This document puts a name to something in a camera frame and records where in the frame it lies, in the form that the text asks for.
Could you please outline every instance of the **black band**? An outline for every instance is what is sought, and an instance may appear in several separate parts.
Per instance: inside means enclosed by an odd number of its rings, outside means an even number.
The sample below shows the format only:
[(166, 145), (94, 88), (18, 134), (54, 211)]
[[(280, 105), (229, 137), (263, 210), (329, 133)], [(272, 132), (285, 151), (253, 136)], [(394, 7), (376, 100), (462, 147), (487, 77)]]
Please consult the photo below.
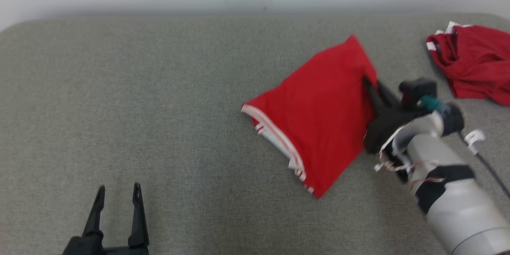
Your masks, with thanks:
[(434, 168), (427, 174), (427, 178), (429, 177), (439, 177), (445, 180), (442, 182), (424, 182), (416, 191), (418, 206), (425, 214), (428, 213), (432, 204), (443, 195), (446, 190), (445, 184), (461, 179), (474, 179), (475, 174), (467, 165), (448, 165)]

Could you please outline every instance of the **cable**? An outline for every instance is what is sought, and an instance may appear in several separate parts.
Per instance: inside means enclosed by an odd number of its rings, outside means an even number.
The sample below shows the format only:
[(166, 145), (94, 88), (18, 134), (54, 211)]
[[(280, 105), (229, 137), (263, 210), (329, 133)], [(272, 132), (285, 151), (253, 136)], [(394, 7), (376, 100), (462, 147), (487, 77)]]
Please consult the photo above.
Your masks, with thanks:
[[(459, 137), (461, 138), (462, 142), (464, 144), (466, 144), (466, 146), (468, 146), (468, 143), (464, 140), (464, 135), (458, 131), (457, 134), (459, 135)], [(477, 152), (475, 154), (475, 156), (479, 159), (479, 161), (485, 166), (485, 168), (487, 168), (488, 172), (492, 175), (492, 177), (494, 178), (494, 180), (499, 184), (499, 187), (503, 190), (503, 192), (505, 193), (505, 195), (508, 197), (508, 199), (510, 199), (510, 192), (508, 191), (508, 188), (506, 188), (505, 184), (503, 184), (503, 182), (501, 181), (501, 179), (499, 178), (499, 176), (496, 174), (496, 172), (494, 171), (494, 169), (492, 169), (492, 166), (490, 166), (490, 164), (488, 164), (488, 162), (481, 156), (481, 154), (479, 152)]]

